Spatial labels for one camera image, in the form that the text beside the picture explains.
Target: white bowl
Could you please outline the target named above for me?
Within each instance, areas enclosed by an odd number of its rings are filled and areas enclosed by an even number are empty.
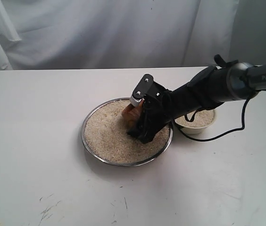
[[[214,118],[212,120],[212,122],[206,126],[203,126],[203,127],[198,127],[198,128],[195,128],[195,127],[189,127],[189,126],[183,126],[183,128],[181,128],[181,131],[183,133],[186,133],[186,134],[199,134],[199,133],[202,133],[207,127],[209,127],[210,125],[212,125],[215,121],[216,121],[216,118],[217,118],[217,113],[216,113],[216,110],[213,109],[214,111]]]

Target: stainless steel bowl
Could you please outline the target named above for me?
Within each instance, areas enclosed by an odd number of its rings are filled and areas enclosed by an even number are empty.
[[[171,143],[171,140],[172,140],[172,137],[173,137],[173,126],[170,125],[170,132],[169,132],[169,139],[167,141],[167,143],[165,144],[165,146],[159,151],[157,152],[155,155],[153,155],[152,157],[148,158],[148,159],[145,159],[143,161],[139,161],[139,162],[133,162],[133,163],[116,163],[116,162],[111,162],[111,161],[107,161],[105,159],[102,159],[101,157],[99,157],[97,154],[95,154],[92,149],[88,146],[87,142],[86,142],[86,139],[85,139],[85,127],[86,127],[86,124],[87,124],[87,121],[89,120],[89,118],[91,117],[91,115],[96,112],[100,107],[102,106],[105,106],[109,103],[112,103],[112,102],[115,102],[115,101],[118,101],[118,100],[129,100],[129,98],[117,98],[117,99],[113,99],[113,100],[109,100],[99,106],[97,106],[96,108],[94,108],[88,115],[87,117],[85,118],[84,122],[83,122],[83,125],[82,125],[82,130],[81,130],[81,137],[82,137],[82,141],[83,141],[83,145],[86,149],[86,151],[88,153],[90,153],[93,157],[97,158],[98,160],[100,160],[101,162],[103,163],[106,163],[106,164],[109,164],[109,165],[113,165],[113,166],[140,166],[140,165],[143,165],[143,164],[146,164],[154,159],[156,159],[160,154],[162,154],[170,145]]]

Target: wire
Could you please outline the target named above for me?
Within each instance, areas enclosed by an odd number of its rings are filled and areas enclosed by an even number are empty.
[[[216,140],[216,139],[218,139],[218,138],[220,138],[220,137],[223,137],[223,136],[225,136],[225,135],[227,135],[227,134],[229,134],[229,133],[244,130],[244,129],[245,129],[245,110],[246,110],[246,106],[247,106],[247,104],[249,103],[249,101],[251,100],[251,98],[253,98],[254,94],[255,94],[256,92],[260,92],[260,91],[261,91],[261,90],[254,91],[254,92],[253,92],[253,93],[252,93],[252,94],[246,99],[246,101],[244,102],[244,105],[243,105],[243,108],[242,108],[242,114],[241,114],[241,124],[242,124],[241,127],[240,127],[240,128],[236,128],[236,129],[231,129],[231,130],[229,130],[229,131],[227,131],[227,132],[225,132],[225,133],[222,133],[222,134],[220,134],[220,135],[218,135],[218,136],[216,136],[216,137],[213,137],[213,138],[210,138],[210,139],[197,139],[197,138],[194,138],[194,137],[190,137],[189,135],[185,134],[185,133],[181,130],[182,126],[179,125],[179,124],[177,124],[177,123],[175,122],[174,119],[172,119],[172,123],[173,123],[174,126],[179,130],[179,132],[180,132],[181,134],[183,134],[186,138],[191,139],[191,140],[194,140],[194,141],[199,141],[199,142],[207,142],[207,141]]]

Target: bowl rim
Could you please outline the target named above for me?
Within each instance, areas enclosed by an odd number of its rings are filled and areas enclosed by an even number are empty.
[[[182,126],[183,128],[188,128],[188,129],[205,129],[205,128],[211,126],[216,121],[216,119],[217,119],[217,111],[216,111],[216,109],[212,109],[212,111],[214,112],[214,118],[213,118],[212,122],[210,124],[206,125],[206,126],[202,126],[202,127],[190,127],[190,126],[180,125],[179,123],[178,123],[178,125]]]
[[[98,156],[97,154],[95,154],[92,149],[88,146],[86,138],[85,138],[85,127],[87,124],[87,121],[89,120],[89,118],[101,107],[113,103],[115,101],[119,101],[119,100],[129,100],[130,98],[128,97],[121,97],[121,98],[116,98],[116,99],[112,99],[109,101],[106,101],[105,103],[100,104],[99,106],[95,107],[84,119],[83,124],[82,124],[82,128],[81,128],[81,139],[83,142],[83,146],[85,148],[85,150],[91,154],[93,157],[95,157],[96,159],[100,160],[103,163],[106,163],[108,165],[113,165],[113,166],[121,166],[121,167],[130,167],[130,166],[141,166],[143,164],[146,164],[150,161],[153,161],[154,159],[156,159],[159,155],[161,155],[170,145],[172,138],[173,138],[173,125],[171,123],[169,123],[169,138],[166,142],[166,144],[162,147],[162,149],[160,149],[155,155],[153,155],[152,157],[149,157],[143,161],[138,161],[138,162],[132,162],[132,163],[117,163],[117,162],[112,162],[112,161],[108,161],[105,160],[103,158],[101,158],[100,156]]]

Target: rice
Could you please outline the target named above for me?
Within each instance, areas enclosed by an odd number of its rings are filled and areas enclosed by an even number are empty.
[[[194,112],[188,114],[188,119],[191,119],[192,115]],[[186,121],[184,116],[178,118],[175,120],[176,123],[182,126],[186,127],[192,127],[192,128],[201,128],[208,126],[214,119],[214,111],[209,110],[209,111],[201,111],[197,112],[195,115],[195,119],[193,122]]]
[[[118,100],[102,106],[88,119],[84,136],[93,152],[115,163],[135,163],[159,152],[169,139],[169,127],[164,127],[147,144],[127,135],[128,128],[121,116],[129,100]]]

